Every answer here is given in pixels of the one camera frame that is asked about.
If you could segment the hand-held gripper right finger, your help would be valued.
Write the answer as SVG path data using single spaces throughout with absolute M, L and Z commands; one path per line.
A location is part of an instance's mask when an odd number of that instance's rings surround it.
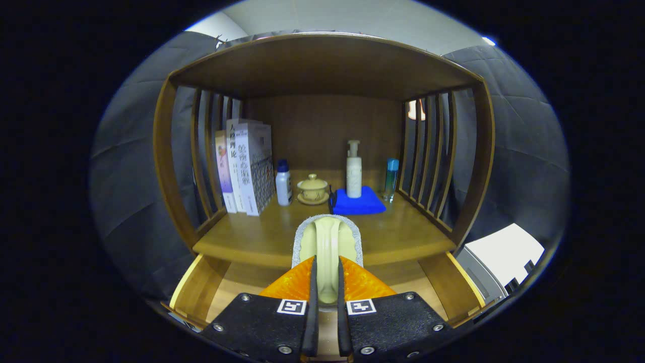
M 339 258 L 337 328 L 350 362 L 415 362 L 457 331 L 414 291 L 395 293 L 359 264 Z

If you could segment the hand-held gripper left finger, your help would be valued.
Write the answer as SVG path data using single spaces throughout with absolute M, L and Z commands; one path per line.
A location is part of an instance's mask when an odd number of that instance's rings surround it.
M 212 347 L 251 362 L 303 362 L 317 354 L 318 290 L 316 256 L 289 272 L 303 269 L 304 299 L 240 293 L 202 331 Z

